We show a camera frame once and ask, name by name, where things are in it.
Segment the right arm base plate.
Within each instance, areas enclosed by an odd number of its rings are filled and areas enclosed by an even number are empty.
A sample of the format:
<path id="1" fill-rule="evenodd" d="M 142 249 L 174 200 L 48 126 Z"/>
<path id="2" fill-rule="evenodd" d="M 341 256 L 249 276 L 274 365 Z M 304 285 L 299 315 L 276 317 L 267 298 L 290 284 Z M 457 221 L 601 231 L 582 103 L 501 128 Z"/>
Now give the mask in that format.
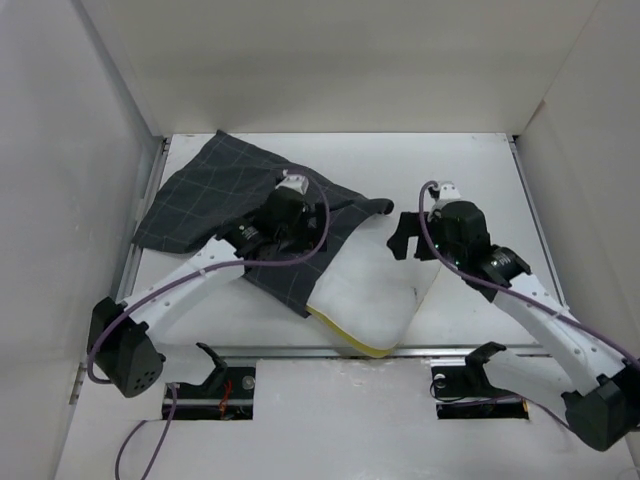
<path id="1" fill-rule="evenodd" d="M 528 420 L 526 401 L 508 390 L 492 386 L 483 370 L 506 347 L 488 342 L 464 358 L 437 360 L 431 364 L 429 387 L 436 401 L 438 420 Z"/>

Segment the front white foam board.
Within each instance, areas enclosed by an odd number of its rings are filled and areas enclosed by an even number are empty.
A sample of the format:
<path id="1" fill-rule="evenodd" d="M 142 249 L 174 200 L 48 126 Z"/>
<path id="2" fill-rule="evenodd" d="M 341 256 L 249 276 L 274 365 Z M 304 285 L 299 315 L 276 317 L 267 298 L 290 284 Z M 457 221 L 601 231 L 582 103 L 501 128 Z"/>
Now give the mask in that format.
<path id="1" fill-rule="evenodd" d="M 164 423 L 164 389 L 86 383 L 61 479 L 631 479 L 624 443 L 584 446 L 545 412 L 440 420 L 419 359 L 262 361 L 248 421 Z"/>

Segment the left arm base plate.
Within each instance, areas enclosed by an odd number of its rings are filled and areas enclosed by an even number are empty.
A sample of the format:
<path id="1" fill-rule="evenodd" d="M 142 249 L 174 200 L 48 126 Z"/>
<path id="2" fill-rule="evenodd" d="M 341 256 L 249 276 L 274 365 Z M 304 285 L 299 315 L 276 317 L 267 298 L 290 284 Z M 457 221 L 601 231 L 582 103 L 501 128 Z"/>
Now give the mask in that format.
<path id="1" fill-rule="evenodd" d="M 173 413 L 178 421 L 252 420 L 256 367 L 235 361 L 229 365 L 209 345 L 199 342 L 196 346 L 208 360 L 204 369 L 207 376 L 200 383 L 177 382 L 176 401 L 166 388 L 162 418 L 167 420 Z"/>

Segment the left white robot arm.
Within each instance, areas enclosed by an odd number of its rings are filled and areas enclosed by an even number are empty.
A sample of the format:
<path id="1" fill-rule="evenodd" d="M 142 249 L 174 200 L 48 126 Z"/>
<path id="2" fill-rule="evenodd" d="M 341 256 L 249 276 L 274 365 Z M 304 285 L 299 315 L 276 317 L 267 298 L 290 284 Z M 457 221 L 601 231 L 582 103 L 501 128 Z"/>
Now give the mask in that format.
<path id="1" fill-rule="evenodd" d="M 92 312 L 89 370 L 134 398 L 155 383 L 188 384 L 205 397 L 223 387 L 227 366 L 204 342 L 172 345 L 164 334 L 222 286 L 259 267 L 301 264 L 324 250 L 329 202 L 311 205 L 303 193 L 274 189 L 242 217 L 225 222 L 205 245 L 148 289 L 121 302 L 106 297 Z"/>

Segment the dark grey checked pillowcase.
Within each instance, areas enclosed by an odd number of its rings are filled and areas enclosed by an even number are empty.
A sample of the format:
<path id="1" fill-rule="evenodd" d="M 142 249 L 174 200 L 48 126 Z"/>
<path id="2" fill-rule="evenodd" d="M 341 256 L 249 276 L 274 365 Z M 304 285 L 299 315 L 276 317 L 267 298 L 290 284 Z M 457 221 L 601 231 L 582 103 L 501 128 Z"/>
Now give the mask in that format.
<path id="1" fill-rule="evenodd" d="M 160 188 L 134 234 L 133 243 L 167 254 L 195 253 L 223 224 L 262 205 L 283 170 L 316 180 L 307 198 L 310 204 L 328 201 L 331 210 L 328 237 L 323 250 L 304 263 L 253 268 L 245 278 L 305 317 L 306 303 L 317 280 L 346 239 L 368 218 L 391 213 L 394 207 L 391 200 L 369 199 L 309 167 L 217 131 Z"/>

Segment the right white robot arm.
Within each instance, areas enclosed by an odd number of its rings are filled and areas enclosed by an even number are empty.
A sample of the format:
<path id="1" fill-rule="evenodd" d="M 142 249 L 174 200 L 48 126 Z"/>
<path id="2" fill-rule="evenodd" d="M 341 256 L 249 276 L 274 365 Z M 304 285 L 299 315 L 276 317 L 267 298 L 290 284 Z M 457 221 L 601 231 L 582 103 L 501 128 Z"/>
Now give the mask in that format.
<path id="1" fill-rule="evenodd" d="M 520 324 L 557 363 L 536 367 L 488 342 L 465 358 L 463 381 L 470 391 L 524 397 L 563 417 L 572 433 L 600 452 L 638 428 L 638 358 L 562 312 L 518 254 L 492 243 L 474 203 L 444 201 L 430 213 L 401 213 L 387 242 L 395 259 L 406 259 L 412 237 L 418 240 L 416 259 L 441 261 Z"/>

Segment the white pillow yellow edge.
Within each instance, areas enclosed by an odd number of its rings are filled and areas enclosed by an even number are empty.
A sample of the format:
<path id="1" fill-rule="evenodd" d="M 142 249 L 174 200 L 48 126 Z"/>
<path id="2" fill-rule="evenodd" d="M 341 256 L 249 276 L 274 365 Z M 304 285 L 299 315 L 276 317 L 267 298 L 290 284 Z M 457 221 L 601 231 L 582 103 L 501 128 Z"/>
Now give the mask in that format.
<path id="1" fill-rule="evenodd" d="M 306 311 L 359 352 L 382 358 L 402 341 L 440 271 L 396 260 L 387 247 L 399 215 L 374 215 L 346 239 L 307 300 Z"/>

